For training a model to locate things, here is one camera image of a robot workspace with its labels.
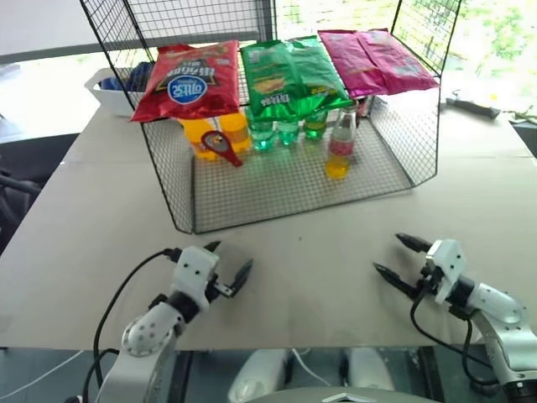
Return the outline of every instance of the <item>red chip bag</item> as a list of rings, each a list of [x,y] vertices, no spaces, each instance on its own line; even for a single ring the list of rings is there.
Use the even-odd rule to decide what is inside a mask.
[[[131,121],[201,119],[238,112],[238,42],[163,46]]]

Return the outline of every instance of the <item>red spoon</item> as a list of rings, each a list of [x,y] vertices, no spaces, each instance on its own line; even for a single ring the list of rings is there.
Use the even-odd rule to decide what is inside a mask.
[[[241,166],[242,161],[233,151],[232,144],[226,135],[216,130],[211,130],[201,136],[201,142],[210,150],[222,158],[231,162],[234,166]]]

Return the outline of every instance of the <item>black cable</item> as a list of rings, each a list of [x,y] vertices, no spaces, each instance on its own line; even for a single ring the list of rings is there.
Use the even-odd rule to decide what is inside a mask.
[[[446,342],[441,341],[439,338],[434,337],[432,334],[430,334],[426,330],[424,330],[418,324],[418,322],[416,321],[416,317],[415,317],[416,310],[418,309],[418,306],[420,305],[420,303],[423,301],[425,295],[427,295],[427,292],[429,292],[429,288],[427,286],[425,286],[424,289],[418,294],[418,296],[414,300],[414,303],[412,304],[412,308],[410,308],[410,321],[412,321],[412,324],[418,330],[418,332],[423,334],[425,337],[429,338],[430,340],[432,340],[435,343],[440,344],[442,347],[445,347],[445,348],[451,350],[454,353],[463,355],[464,352],[462,350],[460,350],[457,347],[451,346],[450,344],[448,344]],[[474,357],[473,355],[470,355],[469,353],[467,353],[467,359],[471,359],[472,361],[475,361],[476,363],[480,363],[481,365],[492,369],[491,364],[483,361],[482,359],[479,359],[478,357]]]
[[[93,361],[91,367],[88,369],[86,379],[84,379],[84,386],[82,387],[82,403],[90,403],[91,376],[93,375],[93,371],[96,369],[96,367],[101,364],[102,358],[109,353],[118,355],[119,351],[117,351],[115,348],[107,348],[106,350],[102,350],[101,353],[97,355],[97,358]]]
[[[171,253],[173,253],[173,249],[163,249],[159,252],[157,252],[156,254],[152,254],[151,256],[149,256],[148,258],[144,259],[138,266],[136,266],[134,268],[133,271],[130,272],[130,274],[125,278],[125,280],[123,281],[123,283],[119,286],[119,288],[117,288],[117,291],[116,293],[114,294],[114,297],[110,300],[110,302],[108,303],[108,307],[107,309],[105,310],[104,314],[102,315],[102,318],[101,318],[101,321],[99,322],[99,324],[97,325],[97,329],[95,331],[95,337],[93,338],[93,359],[96,360],[96,364],[95,364],[95,374],[96,374],[96,378],[97,378],[97,385],[99,386],[99,388],[101,388],[102,386],[102,370],[101,370],[101,365],[99,364],[99,362],[97,361],[98,357],[99,357],[99,340],[101,338],[101,332],[102,332],[102,328],[104,327],[104,323],[107,321],[108,319],[108,315],[110,315],[110,311],[112,310],[112,308],[114,307],[114,304],[116,303],[117,301],[117,298],[119,298],[119,295],[121,294],[121,292],[123,291],[123,289],[125,288],[125,285],[127,285],[127,283],[133,278],[133,276],[140,270],[142,269],[142,267],[144,267],[148,262],[150,262],[151,260],[159,257],[159,256],[162,256],[162,255],[170,255]]]
[[[470,319],[467,319],[466,323],[467,323],[467,336],[464,339],[464,345],[462,346],[462,369],[464,370],[464,373],[466,374],[466,376],[474,384],[478,384],[478,385],[481,385],[481,386],[497,385],[498,384],[497,379],[480,380],[480,379],[476,378],[470,372],[470,369],[468,369],[468,349],[470,348],[470,342],[472,340],[473,325],[472,325],[472,321]]]

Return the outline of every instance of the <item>white plastic basket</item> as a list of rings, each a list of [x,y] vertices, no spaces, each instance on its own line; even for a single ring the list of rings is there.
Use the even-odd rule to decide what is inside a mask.
[[[121,76],[128,76],[132,69],[119,68],[118,70]],[[112,69],[100,69],[84,86],[111,114],[130,118],[133,115],[133,109],[128,103],[127,97],[125,97],[123,91],[102,90],[99,87],[99,82],[109,77],[114,77]],[[134,95],[131,99],[139,99],[143,93],[134,92],[133,94],[137,95]]]

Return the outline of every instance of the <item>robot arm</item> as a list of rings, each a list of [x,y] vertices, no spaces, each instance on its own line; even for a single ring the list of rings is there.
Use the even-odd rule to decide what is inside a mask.
[[[217,281],[216,248],[189,247],[182,251],[171,294],[123,332],[119,355],[104,379],[98,403],[143,403],[159,393],[164,365],[175,354],[175,342],[188,323],[207,311],[218,296],[234,297],[242,288],[253,261],[237,273],[232,285]]]
[[[426,289],[435,302],[451,304],[467,314],[481,331],[498,383],[511,402],[537,401],[537,337],[529,327],[526,307],[507,292],[463,276],[466,259],[453,239],[427,241],[398,234],[403,244],[426,252],[422,278],[416,287],[401,281],[392,270],[375,264],[390,284],[411,299]]]

